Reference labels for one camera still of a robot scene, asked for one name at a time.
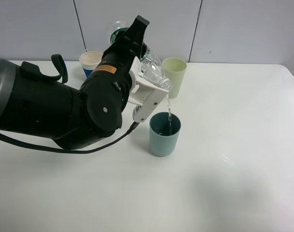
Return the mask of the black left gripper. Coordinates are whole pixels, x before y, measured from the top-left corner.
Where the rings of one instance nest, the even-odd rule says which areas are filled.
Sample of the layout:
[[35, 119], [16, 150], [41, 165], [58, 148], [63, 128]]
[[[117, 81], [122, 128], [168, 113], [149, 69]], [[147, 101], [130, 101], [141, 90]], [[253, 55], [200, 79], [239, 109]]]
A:
[[93, 97], [128, 97], [133, 86], [129, 75], [134, 58], [143, 55], [144, 35], [149, 21], [138, 15], [132, 25], [105, 50], [102, 61], [90, 75]]

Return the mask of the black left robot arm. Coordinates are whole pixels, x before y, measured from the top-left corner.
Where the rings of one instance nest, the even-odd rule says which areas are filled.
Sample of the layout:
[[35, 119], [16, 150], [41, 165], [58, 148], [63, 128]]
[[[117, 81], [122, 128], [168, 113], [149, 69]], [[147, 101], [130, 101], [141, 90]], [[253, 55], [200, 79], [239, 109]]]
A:
[[57, 76], [29, 62], [0, 59], [0, 140], [22, 148], [86, 154], [86, 147], [122, 126], [122, 112], [140, 71], [149, 22], [137, 16], [105, 50], [80, 89], [67, 85], [61, 55], [51, 59]]

